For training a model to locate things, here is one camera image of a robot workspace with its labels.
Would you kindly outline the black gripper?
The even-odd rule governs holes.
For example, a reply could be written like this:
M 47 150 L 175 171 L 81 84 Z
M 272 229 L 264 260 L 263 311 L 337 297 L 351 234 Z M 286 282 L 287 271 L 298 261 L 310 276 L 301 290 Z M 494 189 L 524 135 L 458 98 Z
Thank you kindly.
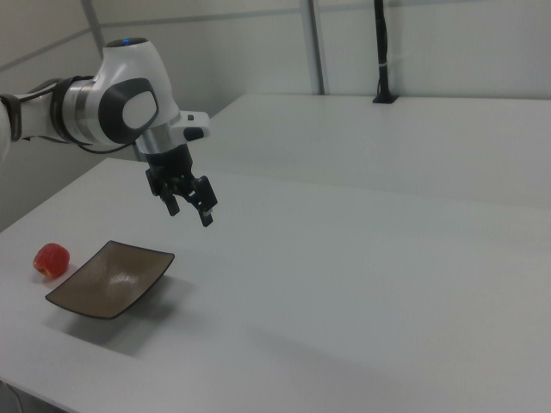
M 146 154 L 145 158 L 149 165 L 145 174 L 152 193 L 164 202 L 170 216 L 180 212 L 176 200 L 180 196 L 194 206 L 204 227 L 213 223 L 214 190 L 206 176 L 193 175 L 193 159 L 187 145 L 164 153 Z

